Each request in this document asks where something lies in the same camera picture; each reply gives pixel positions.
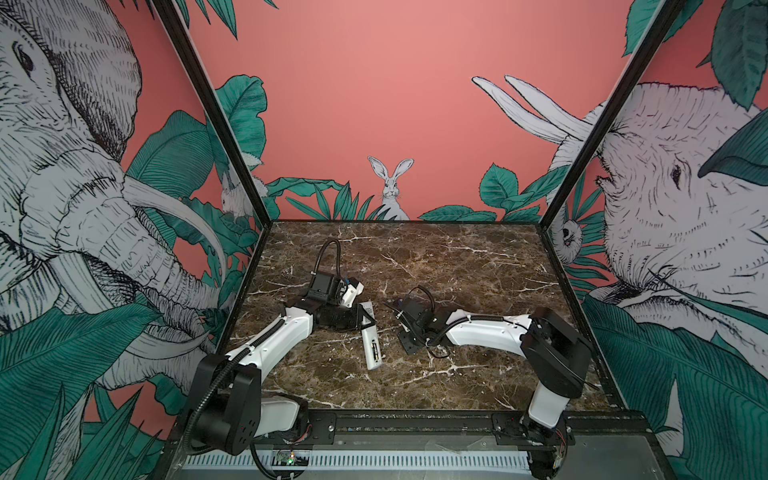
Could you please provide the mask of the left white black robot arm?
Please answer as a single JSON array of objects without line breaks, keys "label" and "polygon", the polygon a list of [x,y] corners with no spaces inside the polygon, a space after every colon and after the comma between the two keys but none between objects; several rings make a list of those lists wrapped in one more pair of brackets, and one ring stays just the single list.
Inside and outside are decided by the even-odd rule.
[{"label": "left white black robot arm", "polygon": [[254,438],[306,425],[302,404],[287,396],[262,398],[264,378],[300,342],[321,327],[359,331],[366,367],[382,365],[382,349],[364,285],[354,277],[314,272],[303,295],[289,301],[264,330],[226,354],[206,356],[196,369],[182,410],[179,448],[186,455],[220,450],[238,455]]}]

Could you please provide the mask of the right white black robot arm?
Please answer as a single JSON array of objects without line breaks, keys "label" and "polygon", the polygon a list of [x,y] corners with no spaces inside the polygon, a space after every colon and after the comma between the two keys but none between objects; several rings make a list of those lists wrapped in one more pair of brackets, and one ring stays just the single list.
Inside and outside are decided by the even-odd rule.
[{"label": "right white black robot arm", "polygon": [[555,311],[538,307],[517,316],[447,311],[409,297],[387,307],[404,329],[399,337],[408,354],[422,348],[477,346],[525,359],[537,376],[537,386],[521,430],[533,442],[545,444],[551,438],[557,444],[565,442],[563,413],[588,384],[594,347]]}]

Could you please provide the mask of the white remote control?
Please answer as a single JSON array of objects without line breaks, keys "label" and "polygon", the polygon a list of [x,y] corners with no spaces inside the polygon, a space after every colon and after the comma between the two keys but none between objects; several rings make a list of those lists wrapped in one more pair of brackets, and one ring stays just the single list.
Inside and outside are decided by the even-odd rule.
[{"label": "white remote control", "polygon": [[[372,302],[371,301],[365,301],[365,302],[367,302],[366,307],[371,311],[372,315],[374,316]],[[361,338],[363,341],[367,369],[368,370],[378,369],[382,365],[382,351],[381,351],[377,326],[375,328],[370,328],[360,332],[361,332]]]}]

